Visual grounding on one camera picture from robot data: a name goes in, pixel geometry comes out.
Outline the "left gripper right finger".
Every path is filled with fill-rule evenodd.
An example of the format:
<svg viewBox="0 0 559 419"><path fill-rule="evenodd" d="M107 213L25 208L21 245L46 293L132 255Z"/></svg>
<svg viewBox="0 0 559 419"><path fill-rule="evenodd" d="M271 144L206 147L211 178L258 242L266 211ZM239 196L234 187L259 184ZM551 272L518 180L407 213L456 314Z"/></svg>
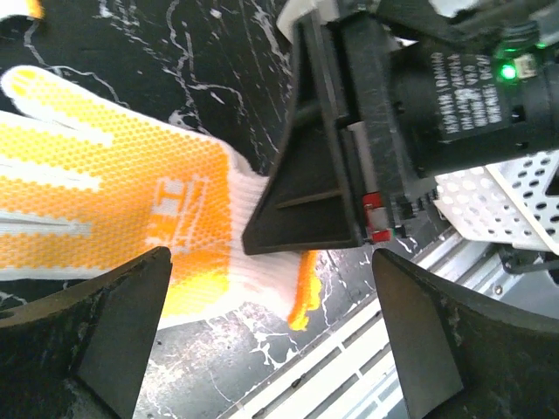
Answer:
<svg viewBox="0 0 559 419"><path fill-rule="evenodd" d="M372 271L411 418L556 418L558 321L387 249Z"/></svg>

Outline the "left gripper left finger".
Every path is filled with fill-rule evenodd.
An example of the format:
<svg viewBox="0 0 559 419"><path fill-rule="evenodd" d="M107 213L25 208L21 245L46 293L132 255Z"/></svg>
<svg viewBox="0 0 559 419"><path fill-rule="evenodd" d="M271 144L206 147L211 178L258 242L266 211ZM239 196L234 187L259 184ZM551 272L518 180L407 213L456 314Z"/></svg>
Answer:
<svg viewBox="0 0 559 419"><path fill-rule="evenodd" d="M1 312L3 418L130 418L172 269L156 247Z"/></svg>

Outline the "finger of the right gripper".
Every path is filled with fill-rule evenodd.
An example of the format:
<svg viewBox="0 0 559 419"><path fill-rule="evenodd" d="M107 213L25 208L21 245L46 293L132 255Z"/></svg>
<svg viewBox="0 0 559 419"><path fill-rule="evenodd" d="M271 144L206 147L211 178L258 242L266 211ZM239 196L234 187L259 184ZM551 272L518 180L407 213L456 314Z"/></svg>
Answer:
<svg viewBox="0 0 559 419"><path fill-rule="evenodd" d="M293 90L279 153L243 233L249 255L354 248L364 242L362 189L332 32L293 27Z"/></svg>

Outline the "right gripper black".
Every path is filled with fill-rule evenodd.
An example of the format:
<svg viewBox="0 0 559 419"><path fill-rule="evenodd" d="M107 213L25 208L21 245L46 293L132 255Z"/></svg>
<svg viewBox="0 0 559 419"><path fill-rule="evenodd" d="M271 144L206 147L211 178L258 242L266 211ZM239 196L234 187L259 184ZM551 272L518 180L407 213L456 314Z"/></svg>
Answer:
<svg viewBox="0 0 559 419"><path fill-rule="evenodd" d="M466 19L427 1L341 1L333 32L346 113L334 155L344 179L328 199L330 243L407 236L441 206L439 177L558 147L558 65L512 1Z"/></svg>

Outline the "yellow dotted white glove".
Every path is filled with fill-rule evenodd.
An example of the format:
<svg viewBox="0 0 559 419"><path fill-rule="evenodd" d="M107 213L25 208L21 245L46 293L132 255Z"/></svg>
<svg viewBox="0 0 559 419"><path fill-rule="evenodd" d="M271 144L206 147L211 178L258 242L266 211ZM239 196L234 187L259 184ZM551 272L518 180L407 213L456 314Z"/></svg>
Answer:
<svg viewBox="0 0 559 419"><path fill-rule="evenodd" d="M227 143L104 100L30 65L7 70L1 277L93 278L170 250L160 327L263 306L300 331L319 307L313 251L249 256L267 179Z"/></svg>

